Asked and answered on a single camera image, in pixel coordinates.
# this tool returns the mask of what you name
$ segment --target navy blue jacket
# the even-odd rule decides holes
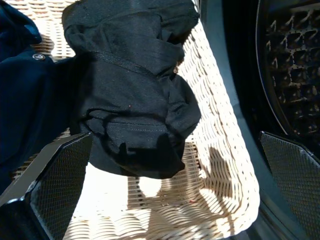
[[[0,194],[9,172],[52,142],[69,124],[68,60],[54,63],[30,47],[36,25],[0,0]]]

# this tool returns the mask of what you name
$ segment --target white wicker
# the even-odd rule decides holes
[[[54,60],[74,55],[61,24],[63,9],[74,0],[7,2],[37,24],[40,53]],[[221,239],[246,230],[257,218],[259,185],[201,22],[184,50],[178,73],[192,87],[202,113],[186,141],[185,170],[171,179],[138,179],[89,164],[65,240]]]

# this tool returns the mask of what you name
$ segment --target metal mesh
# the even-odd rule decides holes
[[[91,139],[65,146],[36,183],[30,205],[49,237],[62,240],[77,206],[85,179]]]
[[[266,52],[274,91],[291,128],[320,145],[319,29],[315,7],[271,14]]]
[[[302,146],[263,133],[261,143],[272,174],[292,211],[312,239],[320,236],[320,164]]]

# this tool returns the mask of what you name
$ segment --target black cloth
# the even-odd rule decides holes
[[[51,143],[70,123],[66,72],[72,59],[54,63],[31,45],[35,23],[0,0],[0,195],[10,172]]]
[[[201,114],[179,75],[180,36],[199,15],[191,0],[83,0],[62,15],[76,53],[72,134],[94,134],[90,162],[126,176],[171,178]]]

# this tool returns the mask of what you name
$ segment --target button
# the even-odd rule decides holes
[[[36,53],[32,55],[33,59],[38,60],[38,61],[43,61],[46,59],[46,56],[40,53]]]

